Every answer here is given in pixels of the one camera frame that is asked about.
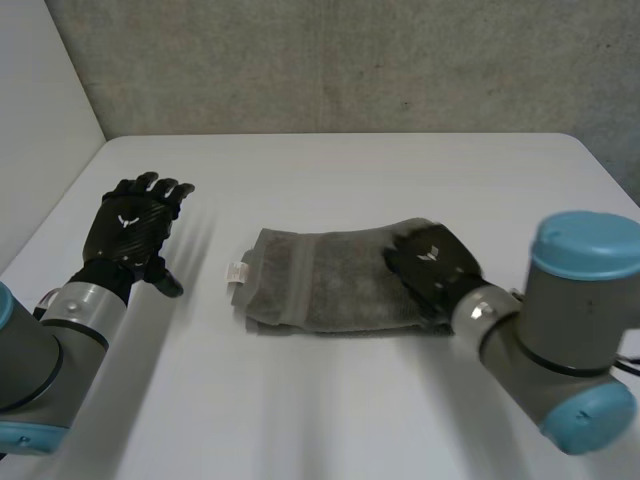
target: gray towel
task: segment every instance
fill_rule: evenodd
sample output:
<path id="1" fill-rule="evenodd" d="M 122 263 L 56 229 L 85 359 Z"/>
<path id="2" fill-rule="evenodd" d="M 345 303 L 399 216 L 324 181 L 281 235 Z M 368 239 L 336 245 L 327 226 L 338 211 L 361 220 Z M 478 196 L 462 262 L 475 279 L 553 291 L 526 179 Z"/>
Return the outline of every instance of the gray towel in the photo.
<path id="1" fill-rule="evenodd" d="M 400 280 L 386 267 L 382 251 L 395 235 L 431 225 L 421 218 L 372 230 L 297 234 L 263 229 L 243 262 L 244 285 L 232 304 L 248 319 L 308 332 L 353 333 L 427 327 Z"/>

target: white label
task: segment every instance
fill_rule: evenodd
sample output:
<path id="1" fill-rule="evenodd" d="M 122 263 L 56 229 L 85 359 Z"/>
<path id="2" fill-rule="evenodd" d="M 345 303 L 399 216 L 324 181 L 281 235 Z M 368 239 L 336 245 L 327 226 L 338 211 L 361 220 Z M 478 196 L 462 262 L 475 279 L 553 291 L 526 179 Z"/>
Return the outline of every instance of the white label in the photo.
<path id="1" fill-rule="evenodd" d="M 249 275 L 249 265 L 242 262 L 230 263 L 227 267 L 227 283 L 244 283 Z"/>

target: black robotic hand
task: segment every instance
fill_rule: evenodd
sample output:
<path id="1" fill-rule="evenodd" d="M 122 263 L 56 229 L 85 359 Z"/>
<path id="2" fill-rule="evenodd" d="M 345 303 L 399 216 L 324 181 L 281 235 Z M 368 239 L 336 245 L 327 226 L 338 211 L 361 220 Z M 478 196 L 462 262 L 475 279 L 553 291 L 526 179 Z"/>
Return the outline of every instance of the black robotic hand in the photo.
<path id="1" fill-rule="evenodd" d="M 121 180 L 102 197 L 102 205 L 89 231 L 82 257 L 114 262 L 133 276 L 133 282 L 152 283 L 164 295 L 179 297 L 182 285 L 159 256 L 169 238 L 171 224 L 180 214 L 180 203 L 195 187 L 147 172 L 134 180 Z"/>
<path id="2" fill-rule="evenodd" d="M 457 303 L 469 291 L 486 285 L 471 252 L 444 225 L 431 225 L 394 241 L 383 252 L 430 325 L 449 324 Z"/>

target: logo on robotic hand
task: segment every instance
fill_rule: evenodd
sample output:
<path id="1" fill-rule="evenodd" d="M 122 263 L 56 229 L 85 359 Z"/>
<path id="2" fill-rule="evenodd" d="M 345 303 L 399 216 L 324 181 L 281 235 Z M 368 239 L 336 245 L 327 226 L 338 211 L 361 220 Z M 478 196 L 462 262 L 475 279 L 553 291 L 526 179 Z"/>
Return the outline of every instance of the logo on robotic hand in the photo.
<path id="1" fill-rule="evenodd" d="M 433 245 L 431 247 L 431 252 L 426 255 L 416 255 L 420 260 L 424 260 L 425 262 L 432 262 L 438 260 L 438 247 Z"/>
<path id="2" fill-rule="evenodd" d="M 133 220 L 124 220 L 120 215 L 118 215 L 118 220 L 122 224 L 122 228 L 127 228 L 129 225 L 133 225 L 137 221 L 140 220 L 140 217 L 136 217 Z"/>

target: blue joint cap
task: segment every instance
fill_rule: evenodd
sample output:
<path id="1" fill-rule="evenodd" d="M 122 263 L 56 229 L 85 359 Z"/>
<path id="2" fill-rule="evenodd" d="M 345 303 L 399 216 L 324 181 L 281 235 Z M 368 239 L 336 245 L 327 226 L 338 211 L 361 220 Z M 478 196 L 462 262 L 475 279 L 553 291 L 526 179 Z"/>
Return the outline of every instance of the blue joint cap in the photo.
<path id="1" fill-rule="evenodd" d="M 47 455 L 58 449 L 68 431 L 53 425 L 0 422 L 0 452 Z"/>
<path id="2" fill-rule="evenodd" d="M 11 318 L 14 301 L 11 291 L 4 283 L 0 282 L 0 329 L 2 329 Z"/>
<path id="3" fill-rule="evenodd" d="M 569 280 L 629 277 L 640 273 L 640 224 L 611 213 L 558 213 L 538 226 L 531 260 Z"/>
<path id="4" fill-rule="evenodd" d="M 540 432 L 568 455 L 607 447 L 633 423 L 636 399 L 622 383 L 598 385 L 565 400 L 540 424 Z"/>

